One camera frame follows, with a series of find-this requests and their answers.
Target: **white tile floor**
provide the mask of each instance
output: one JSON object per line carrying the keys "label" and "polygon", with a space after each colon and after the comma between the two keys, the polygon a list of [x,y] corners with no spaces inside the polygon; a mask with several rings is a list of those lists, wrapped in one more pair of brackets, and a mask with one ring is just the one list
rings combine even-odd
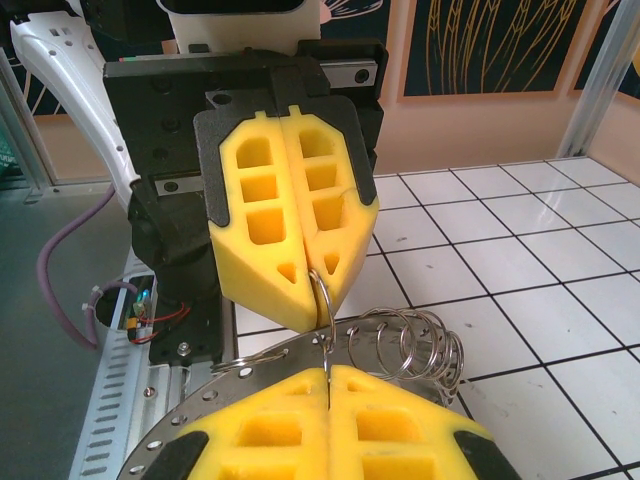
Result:
{"label": "white tile floor", "polygon": [[[523,479],[640,480],[640,189],[587,158],[376,186],[377,241],[337,316],[440,315],[466,354],[451,408]],[[236,324],[240,355],[293,335],[242,307]]]}

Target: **red wire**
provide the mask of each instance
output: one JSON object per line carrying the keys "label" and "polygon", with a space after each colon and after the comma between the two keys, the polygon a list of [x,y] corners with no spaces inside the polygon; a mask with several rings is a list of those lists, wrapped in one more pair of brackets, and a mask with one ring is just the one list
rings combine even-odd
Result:
{"label": "red wire", "polygon": [[[184,310],[184,311],[183,311],[183,310],[184,310],[184,303],[182,304],[182,308],[181,308],[178,312],[176,312],[176,313],[172,313],[172,314],[171,314],[171,315],[173,316],[173,315],[177,315],[177,314],[179,314],[180,312],[183,312],[183,313],[182,313],[182,315],[180,315],[180,318],[178,318],[178,320],[177,320],[177,322],[176,322],[176,323],[181,322],[182,320],[184,320],[184,319],[185,319],[185,317],[186,317],[187,315],[189,315],[189,312],[191,311],[191,307],[187,308],[187,309],[186,309],[186,310]],[[146,341],[148,341],[148,340],[151,340],[151,339],[152,339],[152,338],[154,338],[157,334],[159,334],[161,331],[162,331],[162,330],[160,330],[160,331],[158,331],[158,332],[155,332],[155,333],[152,333],[151,335],[147,335],[146,337],[136,338],[135,340],[133,340],[133,341],[132,341],[132,343],[136,343],[136,344],[137,344],[137,343],[143,343],[143,342],[146,342]]]}
{"label": "red wire", "polygon": [[165,315],[164,317],[156,317],[153,320],[141,319],[140,323],[155,323],[155,322],[164,322],[166,320],[171,320],[172,318],[175,318],[184,312],[184,303],[181,303],[180,305],[181,305],[180,310],[178,310],[177,312],[170,313],[169,315]]}

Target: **yellow foam gripper pad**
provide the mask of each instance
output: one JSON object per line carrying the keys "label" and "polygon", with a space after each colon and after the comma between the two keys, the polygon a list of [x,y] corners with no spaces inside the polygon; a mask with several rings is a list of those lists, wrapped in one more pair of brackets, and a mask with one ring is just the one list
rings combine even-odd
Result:
{"label": "yellow foam gripper pad", "polygon": [[306,332],[328,319],[309,270],[335,313],[362,267],[378,200],[362,203],[339,130],[296,106],[289,113],[258,112],[220,143],[228,221],[210,220],[209,231],[222,293]]}
{"label": "yellow foam gripper pad", "polygon": [[483,427],[400,387],[334,366],[330,395],[309,369],[190,424],[208,442],[188,479],[519,478]]}

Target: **gray floor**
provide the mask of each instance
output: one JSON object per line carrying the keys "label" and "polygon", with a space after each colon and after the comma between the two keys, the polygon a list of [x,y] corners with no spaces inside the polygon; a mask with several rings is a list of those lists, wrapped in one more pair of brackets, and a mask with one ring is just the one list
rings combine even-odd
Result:
{"label": "gray floor", "polygon": [[[35,264],[46,240],[100,195],[63,191],[34,205],[24,196],[0,192],[0,477],[66,479],[100,353],[76,346],[57,326]],[[129,245],[125,212],[112,200],[54,253],[52,283],[76,325],[91,288],[122,273]]]}

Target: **perforated metal panel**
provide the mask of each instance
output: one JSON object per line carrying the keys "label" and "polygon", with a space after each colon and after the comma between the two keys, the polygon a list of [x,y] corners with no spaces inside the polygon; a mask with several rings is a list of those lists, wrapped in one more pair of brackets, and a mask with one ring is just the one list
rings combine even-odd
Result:
{"label": "perforated metal panel", "polygon": [[[145,268],[130,251],[125,271],[143,271]],[[124,297],[125,293],[121,292],[114,313],[115,325],[122,312]],[[117,476],[127,454],[138,376],[147,358],[148,346],[145,347],[130,344],[124,331],[110,330],[107,334],[70,479],[111,480]]]}

